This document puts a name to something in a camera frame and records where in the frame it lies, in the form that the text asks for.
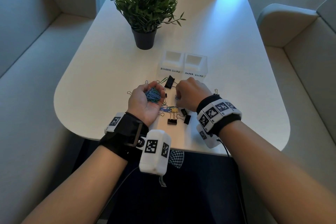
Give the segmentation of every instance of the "checkered pattern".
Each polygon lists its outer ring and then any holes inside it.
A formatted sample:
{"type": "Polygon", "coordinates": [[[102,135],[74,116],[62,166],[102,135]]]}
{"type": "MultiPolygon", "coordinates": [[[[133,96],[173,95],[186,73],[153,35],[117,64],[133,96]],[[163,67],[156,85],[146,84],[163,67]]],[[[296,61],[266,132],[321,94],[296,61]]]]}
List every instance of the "checkered pattern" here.
{"type": "Polygon", "coordinates": [[[174,167],[180,168],[184,160],[184,151],[174,151],[171,150],[169,154],[168,163],[172,164],[174,167]]]}

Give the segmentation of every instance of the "right hand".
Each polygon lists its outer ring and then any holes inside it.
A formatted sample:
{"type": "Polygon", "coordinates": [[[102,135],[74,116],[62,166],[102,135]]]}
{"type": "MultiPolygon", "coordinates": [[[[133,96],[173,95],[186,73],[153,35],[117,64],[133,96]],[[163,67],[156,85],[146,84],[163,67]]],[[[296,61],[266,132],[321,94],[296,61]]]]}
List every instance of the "right hand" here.
{"type": "Polygon", "coordinates": [[[195,112],[199,103],[212,93],[204,83],[190,77],[176,85],[176,95],[179,99],[176,102],[178,107],[195,112]]]}

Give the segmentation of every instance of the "cable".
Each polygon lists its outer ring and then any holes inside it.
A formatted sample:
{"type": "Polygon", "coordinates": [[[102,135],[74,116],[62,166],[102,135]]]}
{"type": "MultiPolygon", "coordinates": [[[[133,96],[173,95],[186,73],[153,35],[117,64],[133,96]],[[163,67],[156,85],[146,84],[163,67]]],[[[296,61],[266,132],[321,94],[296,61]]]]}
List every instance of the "cable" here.
{"type": "Polygon", "coordinates": [[[117,187],[117,189],[114,191],[114,193],[110,196],[110,198],[108,199],[107,203],[105,204],[103,210],[99,213],[99,216],[97,217],[96,221],[94,222],[95,224],[97,223],[97,221],[99,220],[101,214],[103,213],[103,211],[105,210],[105,208],[107,207],[107,205],[109,204],[109,202],[111,201],[112,197],[115,195],[115,193],[118,191],[118,189],[121,187],[121,185],[123,185],[124,181],[131,175],[131,173],[133,173],[134,170],[136,170],[137,168],[139,168],[139,166],[137,166],[136,168],[134,168],[121,182],[121,184],[117,187]]]}
{"type": "Polygon", "coordinates": [[[245,211],[244,211],[244,208],[243,208],[242,199],[241,199],[241,197],[240,197],[239,188],[238,188],[238,185],[237,185],[237,177],[236,177],[236,172],[235,172],[235,167],[234,167],[234,164],[235,164],[234,159],[233,159],[232,157],[230,157],[230,155],[229,155],[229,151],[227,150],[227,148],[226,148],[226,146],[224,145],[224,143],[222,142],[222,140],[217,139],[217,141],[221,142],[221,144],[224,146],[224,149],[225,149],[225,151],[226,151],[226,153],[227,153],[227,156],[228,156],[229,158],[231,158],[232,161],[233,161],[233,162],[232,162],[232,163],[233,163],[232,167],[233,167],[233,173],[234,173],[234,177],[235,177],[235,184],[236,184],[237,194],[238,194],[238,198],[239,198],[239,203],[240,203],[241,211],[243,212],[244,222],[245,222],[245,224],[247,224],[247,220],[246,220],[245,211]]]}

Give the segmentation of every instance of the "wristband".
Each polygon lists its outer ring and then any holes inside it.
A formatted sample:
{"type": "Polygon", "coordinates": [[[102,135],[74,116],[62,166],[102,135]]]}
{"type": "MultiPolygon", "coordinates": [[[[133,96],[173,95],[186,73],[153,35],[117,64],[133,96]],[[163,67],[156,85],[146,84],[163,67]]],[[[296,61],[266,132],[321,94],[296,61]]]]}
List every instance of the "wristband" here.
{"type": "Polygon", "coordinates": [[[139,139],[143,140],[140,137],[145,137],[148,131],[148,127],[134,115],[128,112],[117,113],[105,129],[106,134],[100,140],[99,145],[106,147],[127,161],[139,161],[142,150],[136,146],[139,139]]]}
{"type": "Polygon", "coordinates": [[[207,134],[217,135],[227,124],[241,120],[242,113],[219,95],[203,99],[197,107],[197,120],[207,134]]]}

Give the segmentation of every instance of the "dark pants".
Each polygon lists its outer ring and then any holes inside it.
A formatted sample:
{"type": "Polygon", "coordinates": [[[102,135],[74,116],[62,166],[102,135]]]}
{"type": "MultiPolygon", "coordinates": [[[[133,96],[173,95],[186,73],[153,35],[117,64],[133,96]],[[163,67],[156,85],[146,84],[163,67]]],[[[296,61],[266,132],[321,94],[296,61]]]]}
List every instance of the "dark pants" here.
{"type": "Polygon", "coordinates": [[[198,177],[168,164],[159,177],[135,170],[119,188],[112,223],[215,223],[198,177]]]}

